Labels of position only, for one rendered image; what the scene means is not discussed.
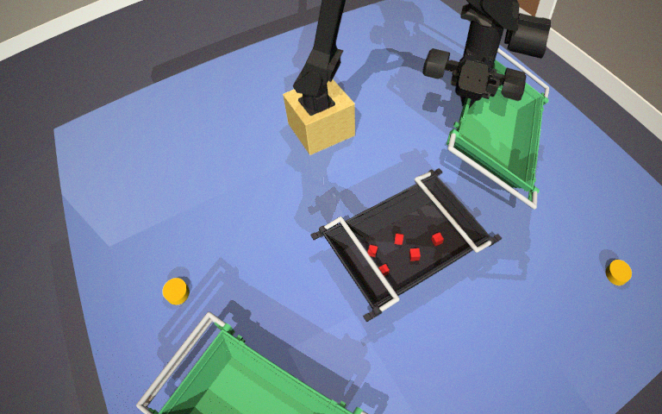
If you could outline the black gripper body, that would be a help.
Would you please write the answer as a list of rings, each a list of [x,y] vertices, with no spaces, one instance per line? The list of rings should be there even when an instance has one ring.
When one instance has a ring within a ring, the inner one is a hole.
[[[506,67],[506,72],[503,74],[497,73],[497,69],[494,69],[494,61],[496,60],[498,50],[493,50],[491,52],[478,50],[470,45],[468,41],[465,43],[465,53],[473,54],[473,59],[484,61],[485,58],[492,59],[492,69],[494,78],[500,79],[499,85],[502,85],[502,91],[504,97],[513,99],[515,101],[520,101],[524,93],[524,88],[526,84],[526,74],[525,72],[517,71]],[[431,49],[428,52],[428,57],[423,66],[423,74],[430,78],[443,78],[444,71],[453,72],[452,81],[458,82],[459,73],[456,72],[459,62],[454,60],[449,60],[450,52]]]

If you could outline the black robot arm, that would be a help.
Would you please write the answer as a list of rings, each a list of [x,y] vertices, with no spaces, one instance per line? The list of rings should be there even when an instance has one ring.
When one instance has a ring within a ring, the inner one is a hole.
[[[461,19],[471,21],[467,41],[472,47],[488,52],[497,50],[503,29],[507,29],[504,43],[509,44],[509,51],[543,58],[550,19],[519,14],[517,0],[466,1],[469,4],[463,6]],[[328,95],[327,82],[332,82],[341,64],[343,50],[337,48],[336,41],[345,2],[322,0],[313,49],[293,85],[296,93],[303,94],[298,101],[310,116],[335,106]],[[459,60],[456,94],[475,101],[494,97],[500,79],[491,73],[492,59],[481,61],[472,57],[473,54],[465,53]]]

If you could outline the yellow cylinder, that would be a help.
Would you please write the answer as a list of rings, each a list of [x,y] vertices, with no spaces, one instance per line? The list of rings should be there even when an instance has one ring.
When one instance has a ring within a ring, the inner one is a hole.
[[[632,270],[622,260],[614,260],[606,268],[607,279],[615,285],[623,285],[631,279]]]
[[[189,297],[190,289],[182,279],[174,278],[164,285],[163,294],[170,304],[182,304]]]

